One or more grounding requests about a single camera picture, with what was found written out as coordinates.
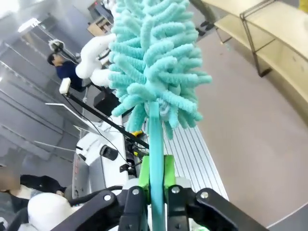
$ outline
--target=green block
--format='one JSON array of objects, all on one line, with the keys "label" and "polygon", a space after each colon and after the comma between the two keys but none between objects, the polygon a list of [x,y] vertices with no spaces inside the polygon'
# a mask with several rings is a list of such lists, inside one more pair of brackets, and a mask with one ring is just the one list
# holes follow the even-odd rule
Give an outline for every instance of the green block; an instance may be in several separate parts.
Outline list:
[{"label": "green block", "polygon": [[174,167],[174,156],[172,155],[165,155],[164,159],[164,189],[165,189],[165,196],[168,194],[168,188],[172,185],[176,184],[175,179],[175,167]]},{"label": "green block", "polygon": [[139,174],[139,186],[143,188],[147,196],[147,201],[150,201],[150,157],[142,158],[141,170]]}]

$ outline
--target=bolt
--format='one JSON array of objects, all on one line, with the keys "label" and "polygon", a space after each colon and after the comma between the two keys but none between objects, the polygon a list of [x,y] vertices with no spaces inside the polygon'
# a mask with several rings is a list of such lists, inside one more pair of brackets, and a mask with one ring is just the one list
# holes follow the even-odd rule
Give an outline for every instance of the bolt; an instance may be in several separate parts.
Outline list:
[{"label": "bolt", "polygon": [[177,194],[180,192],[180,188],[178,186],[175,186],[174,188],[172,188],[172,193]]},{"label": "bolt", "polygon": [[139,194],[139,190],[138,190],[138,189],[134,189],[134,190],[133,190],[133,194],[134,194],[134,195],[138,195],[138,194]]},{"label": "bolt", "polygon": [[105,200],[105,201],[110,201],[110,200],[111,200],[111,196],[110,196],[110,195],[106,195],[106,196],[104,197],[104,200]]},{"label": "bolt", "polygon": [[208,198],[208,192],[201,193],[201,198],[203,198],[203,199]]}]

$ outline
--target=shoe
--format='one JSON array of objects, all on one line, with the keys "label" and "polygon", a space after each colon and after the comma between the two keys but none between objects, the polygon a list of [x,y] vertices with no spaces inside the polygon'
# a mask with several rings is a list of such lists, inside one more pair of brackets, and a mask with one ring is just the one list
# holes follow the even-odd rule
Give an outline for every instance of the shoe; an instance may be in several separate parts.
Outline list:
[{"label": "shoe", "polygon": [[205,35],[205,32],[204,32],[204,31],[202,31],[202,30],[200,30],[199,28],[196,28],[196,30],[198,31],[199,36],[203,36],[203,35]]},{"label": "shoe", "polygon": [[214,25],[213,23],[210,23],[210,24],[207,25],[207,27],[205,28],[205,31],[209,31],[209,30],[213,29],[214,26],[215,26],[215,25]]},{"label": "shoe", "polygon": [[201,23],[200,27],[204,27],[206,25],[208,25],[210,22],[208,22],[207,20],[205,20],[204,22]]}]

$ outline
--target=wire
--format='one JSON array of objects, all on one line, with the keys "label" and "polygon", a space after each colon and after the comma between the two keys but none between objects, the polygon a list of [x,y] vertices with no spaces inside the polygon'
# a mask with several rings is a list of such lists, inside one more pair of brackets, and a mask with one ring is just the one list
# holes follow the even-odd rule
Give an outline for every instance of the wire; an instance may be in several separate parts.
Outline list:
[{"label": "wire", "polygon": [[65,100],[69,103],[69,105],[71,105],[71,107],[79,114],[81,115],[82,117],[84,117],[87,121],[89,121],[94,127],[95,129],[97,130],[97,132],[102,136],[104,137],[109,143],[112,144],[112,146],[114,146],[114,148],[118,151],[118,153],[120,154],[120,156],[122,157],[122,159],[129,165],[129,163],[127,162],[127,160],[121,155],[120,151],[117,149],[117,147],[110,141],[108,140],[105,136],[103,136],[100,131],[97,129],[97,127],[92,123],[92,121],[90,121],[88,118],[86,118],[84,115],[82,115],[82,113],[80,113],[72,104],[71,102],[63,95],[63,97],[65,98]]}]

